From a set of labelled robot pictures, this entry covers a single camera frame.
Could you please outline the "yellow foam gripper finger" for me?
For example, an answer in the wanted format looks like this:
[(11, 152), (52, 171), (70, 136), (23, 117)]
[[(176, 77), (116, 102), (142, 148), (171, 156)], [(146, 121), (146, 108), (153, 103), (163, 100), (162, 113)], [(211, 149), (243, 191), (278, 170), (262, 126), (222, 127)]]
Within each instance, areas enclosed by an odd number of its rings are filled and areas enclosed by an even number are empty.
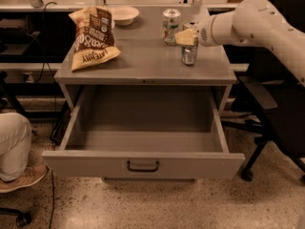
[(193, 29), (186, 29), (174, 35), (175, 41), (179, 45), (195, 45), (197, 43), (197, 33)]

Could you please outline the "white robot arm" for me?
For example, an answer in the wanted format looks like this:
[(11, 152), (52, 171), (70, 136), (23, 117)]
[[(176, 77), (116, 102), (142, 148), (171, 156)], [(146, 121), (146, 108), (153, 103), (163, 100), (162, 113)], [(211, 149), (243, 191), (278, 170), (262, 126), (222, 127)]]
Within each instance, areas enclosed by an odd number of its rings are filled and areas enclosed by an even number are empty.
[(178, 45), (234, 45), (269, 50), (305, 84), (305, 33), (290, 25), (268, 0), (244, 0), (233, 11), (199, 16), (194, 29), (174, 35)]

